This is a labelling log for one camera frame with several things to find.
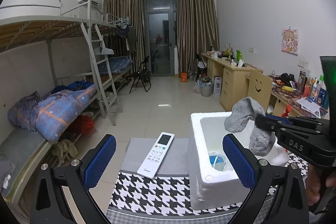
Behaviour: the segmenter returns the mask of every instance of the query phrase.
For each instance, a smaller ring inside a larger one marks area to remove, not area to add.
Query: curtain
[[[145,25],[143,13],[143,0],[104,0],[104,17],[110,13],[117,17],[129,17],[130,24],[134,26],[137,35],[136,51],[133,62],[137,70],[145,57]],[[125,39],[116,34],[110,34],[107,47],[113,49],[114,56],[125,56],[127,54]]]
[[[179,74],[188,72],[195,54],[219,49],[214,0],[177,0]]]

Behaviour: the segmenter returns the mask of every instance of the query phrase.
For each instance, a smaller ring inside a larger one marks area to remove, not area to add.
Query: cartoon poster
[[[299,32],[298,30],[282,29],[281,51],[298,55]]]

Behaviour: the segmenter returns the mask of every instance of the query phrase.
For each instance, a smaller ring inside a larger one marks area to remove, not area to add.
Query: houndstooth mat
[[[292,154],[287,165],[295,162],[305,179],[308,163]],[[270,187],[266,200],[272,198],[276,187]],[[242,203],[229,206],[195,211],[190,206],[189,177],[158,176],[154,179],[121,171],[110,200],[109,209],[144,215],[183,217],[204,216],[237,210]]]

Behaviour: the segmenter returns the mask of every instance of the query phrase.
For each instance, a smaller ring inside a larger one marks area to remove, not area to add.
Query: bed ladder
[[[101,60],[101,61],[96,60],[95,52],[93,50],[93,42],[101,42],[104,47],[105,47],[105,42],[104,42],[104,39],[103,39],[103,37],[100,33],[98,25],[93,24],[93,26],[95,28],[95,31],[97,32],[99,40],[92,40],[92,27],[91,27],[90,20],[89,20],[89,23],[88,23],[87,30],[85,29],[84,23],[83,22],[81,23],[81,28],[82,28],[84,37],[85,37],[85,39],[87,41],[87,44],[89,46],[93,81],[94,81],[95,86],[97,88],[97,99],[98,99],[99,107],[100,107],[100,110],[101,110],[101,114],[102,114],[103,118],[105,119],[106,118],[106,113],[105,113],[105,110],[104,110],[104,107],[105,107],[106,111],[107,111],[107,114],[108,114],[108,116],[111,120],[111,123],[115,126],[116,125],[116,120],[115,120],[114,115],[112,115],[110,107],[116,101],[117,104],[118,104],[119,112],[123,112],[122,105],[121,105],[121,102],[120,102],[119,97],[118,97],[117,89],[114,85],[114,80],[113,80],[113,77],[112,77],[108,56],[104,55],[104,59]],[[103,83],[101,81],[101,77],[100,77],[100,73],[99,73],[99,69],[98,69],[98,64],[103,63],[103,62],[106,62],[107,69],[108,69],[108,72],[109,72],[109,80],[108,81],[112,82],[111,86],[112,86],[113,93],[114,93],[114,97],[110,101],[106,97],[104,86],[103,86]]]

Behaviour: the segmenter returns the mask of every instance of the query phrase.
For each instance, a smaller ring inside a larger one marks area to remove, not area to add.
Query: wooden desk
[[[231,66],[230,61],[212,58],[206,54],[202,54],[202,57],[207,62],[208,77],[212,80],[215,76],[222,77],[220,103],[226,111],[231,111],[236,102],[246,97],[249,85],[245,75],[249,74],[251,70],[263,72],[263,70],[251,66],[241,68]]]
[[[245,74],[245,78],[249,81],[250,78],[247,74]],[[296,101],[301,99],[300,95],[297,95],[294,92],[283,90],[282,87],[273,85],[271,91],[271,97],[269,100],[269,104],[274,106],[273,115],[281,116],[286,111],[287,105],[290,105],[292,110],[288,113],[289,116],[305,116],[314,118],[315,116],[310,112],[303,110],[301,105]],[[327,114],[327,110],[324,108],[320,108],[321,117]]]

